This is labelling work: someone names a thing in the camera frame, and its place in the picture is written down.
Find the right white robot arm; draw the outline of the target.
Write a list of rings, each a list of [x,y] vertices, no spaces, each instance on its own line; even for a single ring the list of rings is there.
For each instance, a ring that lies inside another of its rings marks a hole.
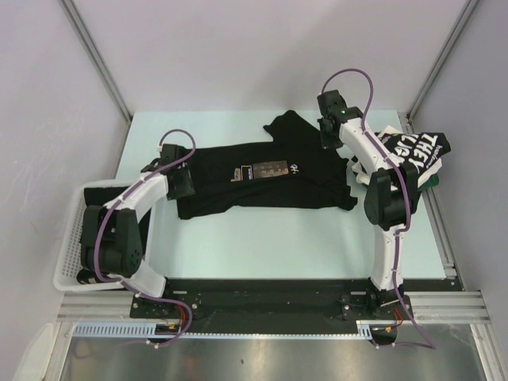
[[[402,239],[418,206],[418,171],[387,150],[368,126],[366,113],[347,106],[338,90],[321,93],[317,103],[322,147],[347,146],[369,176],[364,212],[375,231],[370,283],[377,291],[366,298],[366,308],[372,317],[385,318],[395,306],[389,293],[402,293]]]

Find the white plastic laundry basket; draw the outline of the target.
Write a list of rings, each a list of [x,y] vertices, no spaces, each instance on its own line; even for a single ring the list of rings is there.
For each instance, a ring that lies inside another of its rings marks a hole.
[[[87,188],[109,187],[125,187],[127,189],[129,186],[130,183],[126,181],[115,179],[101,180],[86,183],[74,193],[71,200],[71,212],[67,219],[53,277],[53,284],[57,290],[63,292],[88,292],[122,288],[122,284],[119,281],[99,284],[80,284],[76,276],[83,268],[80,261],[80,237],[83,225],[83,214],[86,209],[84,190]],[[120,207],[122,209],[127,208],[135,210],[137,218],[141,219],[166,193],[167,185],[165,184],[165,180],[159,176],[142,183],[130,196],[124,198],[124,202]],[[112,206],[117,197],[118,196],[106,202],[104,206]],[[148,264],[149,257],[150,255],[146,253],[144,259],[141,260],[140,268],[137,272],[133,274],[131,278],[123,280],[129,286],[135,288],[137,292],[159,298],[164,292],[165,278],[150,267]]]

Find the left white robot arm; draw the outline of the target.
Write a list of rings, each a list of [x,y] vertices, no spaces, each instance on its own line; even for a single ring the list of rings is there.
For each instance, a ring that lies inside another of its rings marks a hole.
[[[147,306],[158,317],[174,311],[175,297],[164,290],[165,277],[148,264],[148,225],[158,201],[194,194],[187,166],[192,154],[183,146],[163,144],[160,156],[134,184],[84,190],[80,282],[131,287],[149,296]]]

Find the black graphic t shirt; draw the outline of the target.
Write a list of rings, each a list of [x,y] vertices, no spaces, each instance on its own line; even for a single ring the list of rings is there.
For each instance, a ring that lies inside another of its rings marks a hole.
[[[264,126],[272,140],[199,148],[190,159],[194,194],[177,201],[182,220],[234,206],[350,211],[348,161],[323,149],[319,131],[293,110]]]

